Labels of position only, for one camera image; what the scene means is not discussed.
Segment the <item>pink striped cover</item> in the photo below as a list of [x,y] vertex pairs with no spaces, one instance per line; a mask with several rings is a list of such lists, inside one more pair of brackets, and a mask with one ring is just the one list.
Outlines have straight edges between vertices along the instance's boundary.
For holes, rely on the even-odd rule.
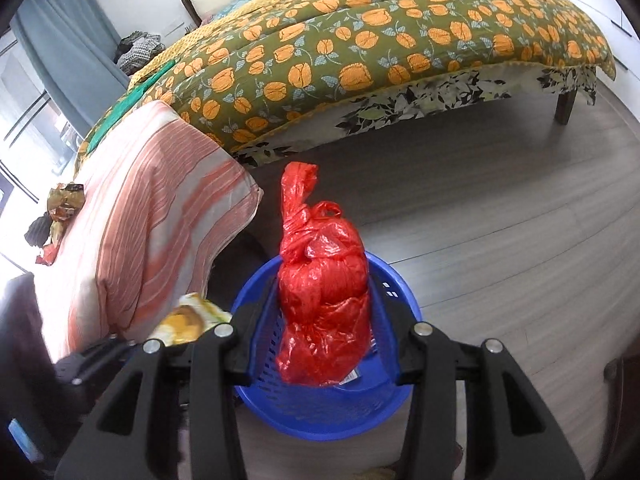
[[86,203],[36,275],[54,361],[118,332],[144,340],[253,218],[262,190],[162,101],[132,113],[85,162]]

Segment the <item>blue plastic basket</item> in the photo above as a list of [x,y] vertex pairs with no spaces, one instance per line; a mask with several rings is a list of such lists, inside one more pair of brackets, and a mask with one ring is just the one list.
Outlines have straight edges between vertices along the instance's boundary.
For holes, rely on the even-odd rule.
[[[367,253],[367,259],[370,273],[380,278],[385,292],[408,304],[416,319],[421,320],[418,303],[402,277],[373,254]],[[245,283],[232,310],[240,304],[258,301],[281,263],[278,256],[264,264]],[[283,383],[277,371],[275,357],[280,350],[284,320],[277,307],[274,282],[267,299],[269,308],[258,323],[252,348],[257,380],[251,387],[237,387],[249,409],[283,433],[315,441],[349,438],[375,428],[393,415],[412,387],[396,386],[389,377],[395,375],[396,363],[390,358],[394,350],[390,347],[395,346],[395,341],[390,328],[380,322],[380,297],[372,292],[372,326],[377,349],[358,364],[360,377],[343,386],[310,388]]]

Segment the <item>red plastic bag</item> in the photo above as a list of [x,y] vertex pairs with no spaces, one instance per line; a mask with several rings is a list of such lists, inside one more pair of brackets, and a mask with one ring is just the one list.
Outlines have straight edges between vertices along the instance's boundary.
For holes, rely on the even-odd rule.
[[305,203],[317,172],[313,164],[291,162],[281,180],[278,279],[286,327],[276,362],[286,383],[305,386],[339,383],[371,339],[364,246],[336,203]]

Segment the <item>green blanket with orange flowers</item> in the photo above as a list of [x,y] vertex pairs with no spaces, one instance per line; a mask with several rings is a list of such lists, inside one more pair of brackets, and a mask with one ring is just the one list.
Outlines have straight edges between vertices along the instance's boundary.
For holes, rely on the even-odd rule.
[[327,105],[468,67],[615,77],[607,41],[567,0],[273,0],[209,27],[134,109],[161,99],[230,153]]

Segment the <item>wooden bed leg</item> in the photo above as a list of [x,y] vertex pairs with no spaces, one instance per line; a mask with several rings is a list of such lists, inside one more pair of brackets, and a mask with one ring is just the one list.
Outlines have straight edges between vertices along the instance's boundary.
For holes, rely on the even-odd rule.
[[569,117],[571,117],[571,110],[574,109],[575,96],[578,93],[577,89],[567,92],[566,94],[560,94],[558,96],[558,106],[556,107],[556,121],[562,126],[566,126],[569,123]]

